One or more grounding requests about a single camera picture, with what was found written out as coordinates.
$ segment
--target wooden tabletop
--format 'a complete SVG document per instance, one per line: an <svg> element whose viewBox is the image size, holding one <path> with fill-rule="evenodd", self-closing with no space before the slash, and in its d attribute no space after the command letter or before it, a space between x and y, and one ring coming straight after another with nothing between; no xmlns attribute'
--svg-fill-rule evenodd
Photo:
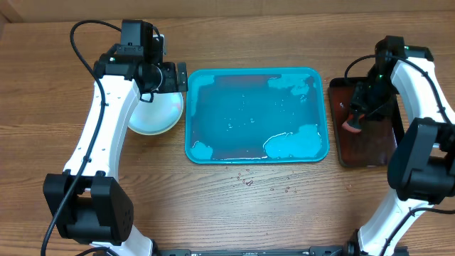
<svg viewBox="0 0 455 256"><path fill-rule="evenodd" d="M447 100L455 103L455 13L402 12L149 20L165 34L167 61L206 68L308 66L323 86L386 35L427 46ZM93 79L70 47L73 23L7 24L0 41L0 254L37 255L51 219L42 192L80 137ZM86 25L76 43L88 63L119 42L108 27ZM365 75L372 61L352 75ZM306 248L342 245L372 216L388 190L386 168L338 163L325 95L327 157L315 164L197 165L184 151L182 117L170 131L127 132L120 185L134 202L134 223L161 249ZM246 186L236 177L253 178ZM296 193L286 193L285 189ZM455 208L446 199L438 208ZM453 255L455 217L425 213L400 241L411 255ZM54 230L49 255L88 246Z"/></svg>

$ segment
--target blue tray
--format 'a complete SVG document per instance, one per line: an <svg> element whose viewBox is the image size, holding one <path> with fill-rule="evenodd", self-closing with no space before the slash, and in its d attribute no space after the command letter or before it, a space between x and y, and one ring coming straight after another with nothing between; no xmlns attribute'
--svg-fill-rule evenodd
<svg viewBox="0 0 455 256"><path fill-rule="evenodd" d="M185 152L197 164L320 161L321 77L311 68L198 70L188 80Z"/></svg>

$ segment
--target teal tray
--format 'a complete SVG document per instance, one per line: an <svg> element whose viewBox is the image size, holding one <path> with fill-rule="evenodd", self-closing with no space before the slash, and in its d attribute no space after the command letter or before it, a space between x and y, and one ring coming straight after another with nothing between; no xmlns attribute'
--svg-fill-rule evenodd
<svg viewBox="0 0 455 256"><path fill-rule="evenodd" d="M311 68L198 70L188 79L185 152L197 164L320 161L321 77Z"/></svg>

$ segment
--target table surface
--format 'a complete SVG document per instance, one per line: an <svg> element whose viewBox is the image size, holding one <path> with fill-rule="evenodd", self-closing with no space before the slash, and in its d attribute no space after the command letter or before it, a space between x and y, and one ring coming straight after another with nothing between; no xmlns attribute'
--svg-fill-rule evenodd
<svg viewBox="0 0 455 256"><path fill-rule="evenodd" d="M385 35L431 49L447 100L455 102L455 13L318 14L153 21L168 61L205 68L309 66L324 88ZM0 254L37 255L51 219L43 180L58 174L80 137L93 79L70 47L73 23L7 24L0 41ZM119 42L108 27L86 25L76 43L88 63ZM353 75L365 75L372 61ZM184 124L145 137L128 131L120 184L134 223L161 249L306 248L342 245L372 216L388 190L386 168L338 163L325 95L327 157L315 164L197 165L184 151ZM253 178L246 186L236 177ZM286 193L285 189L296 193ZM448 198L438 208L455 208ZM411 255L453 255L455 218L425 213L400 241ZM49 255L88 248L54 230Z"/></svg>

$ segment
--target wooden table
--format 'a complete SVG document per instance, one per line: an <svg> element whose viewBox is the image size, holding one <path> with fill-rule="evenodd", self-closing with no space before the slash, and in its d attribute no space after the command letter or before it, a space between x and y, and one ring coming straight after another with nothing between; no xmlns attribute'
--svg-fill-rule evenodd
<svg viewBox="0 0 455 256"><path fill-rule="evenodd" d="M385 35L433 52L438 81L455 102L455 13L320 14L153 21L168 40L169 61L203 68L309 66L323 86ZM51 219L42 185L58 174L80 137L93 79L70 47L73 23L7 24L0 41L0 253L37 255ZM94 63L119 42L108 27L86 25L76 43ZM352 75L364 75L372 61ZM120 184L135 224L162 249L305 248L341 245L372 216L388 190L386 168L338 163L328 107L328 156L315 164L209 166L183 150L182 118L169 132L127 132ZM237 175L253 178L246 186ZM286 193L285 189L296 193ZM455 208L448 198L438 208ZM455 217L425 213L401 240L412 255L453 255ZM49 255L86 249L56 230Z"/></svg>

